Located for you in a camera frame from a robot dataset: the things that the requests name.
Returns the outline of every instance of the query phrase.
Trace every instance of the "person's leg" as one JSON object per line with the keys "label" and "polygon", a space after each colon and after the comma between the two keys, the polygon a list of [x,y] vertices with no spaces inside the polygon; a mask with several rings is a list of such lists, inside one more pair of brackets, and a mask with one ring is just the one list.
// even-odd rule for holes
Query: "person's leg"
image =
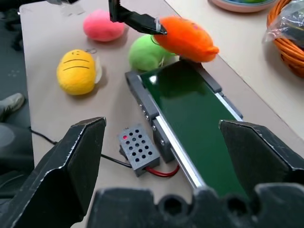
{"label": "person's leg", "polygon": [[22,94],[14,94],[0,101],[0,122],[5,117],[12,114],[14,111],[21,108],[24,103],[24,96]]}

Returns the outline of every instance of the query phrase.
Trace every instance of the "wicker basket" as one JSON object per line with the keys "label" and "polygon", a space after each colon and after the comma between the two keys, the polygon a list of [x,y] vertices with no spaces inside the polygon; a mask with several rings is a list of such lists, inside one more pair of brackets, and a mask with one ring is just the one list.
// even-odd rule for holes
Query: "wicker basket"
{"label": "wicker basket", "polygon": [[[291,0],[280,0],[270,11],[267,17],[267,27],[280,14],[281,9],[287,5]],[[297,76],[304,78],[304,51],[297,45],[285,38],[277,38],[274,44],[281,52],[281,58],[284,63]]]}

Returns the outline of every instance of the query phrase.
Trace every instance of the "green plush toy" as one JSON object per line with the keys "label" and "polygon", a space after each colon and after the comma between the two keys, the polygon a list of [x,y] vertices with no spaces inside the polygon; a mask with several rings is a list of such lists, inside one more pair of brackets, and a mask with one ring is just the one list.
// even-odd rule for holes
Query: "green plush toy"
{"label": "green plush toy", "polygon": [[174,56],[152,41],[151,35],[139,37],[129,51],[129,62],[132,68],[149,71],[160,66]]}

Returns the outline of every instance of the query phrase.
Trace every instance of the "black cable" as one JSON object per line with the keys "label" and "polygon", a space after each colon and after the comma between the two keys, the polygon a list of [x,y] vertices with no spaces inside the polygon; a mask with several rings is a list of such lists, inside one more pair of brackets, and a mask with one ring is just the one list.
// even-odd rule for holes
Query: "black cable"
{"label": "black cable", "polygon": [[32,132],[33,134],[36,134],[42,138],[44,138],[45,140],[47,140],[49,143],[53,144],[53,145],[56,145],[56,141],[53,141],[53,140],[50,140],[49,138],[47,138],[45,135],[39,133],[39,132],[36,132],[34,130],[31,129],[31,127],[28,127],[29,131]]}
{"label": "black cable", "polygon": [[106,158],[106,159],[108,159],[108,160],[110,160],[110,161],[113,161],[113,162],[115,162],[115,163],[117,163],[117,164],[123,165],[123,166],[125,166],[125,167],[127,167],[127,168],[132,168],[132,166],[131,166],[130,164],[125,163],[125,162],[122,162],[122,161],[117,160],[117,159],[115,159],[115,158],[111,158],[111,157],[106,156],[106,155],[104,155],[104,154],[101,154],[100,156],[101,156],[102,158]]}

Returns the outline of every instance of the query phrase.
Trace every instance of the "plush toy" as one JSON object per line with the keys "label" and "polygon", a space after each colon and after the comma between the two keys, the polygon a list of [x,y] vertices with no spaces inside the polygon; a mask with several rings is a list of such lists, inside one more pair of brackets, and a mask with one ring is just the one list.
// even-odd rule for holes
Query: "plush toy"
{"label": "plush toy", "polygon": [[162,18],[160,23],[168,34],[154,35],[154,38],[169,52],[194,62],[212,61],[219,52],[208,33],[189,20],[170,16]]}
{"label": "plush toy", "polygon": [[78,49],[67,52],[57,68],[59,85],[70,95],[91,92],[101,76],[99,58],[94,61],[91,54]]}
{"label": "plush toy", "polygon": [[110,21],[109,12],[101,9],[86,17],[83,28],[89,38],[102,42],[115,40],[124,33],[124,24]]}
{"label": "plush toy", "polygon": [[129,51],[129,62],[132,68],[149,71],[160,66],[174,54],[153,43],[151,35],[139,37]]}

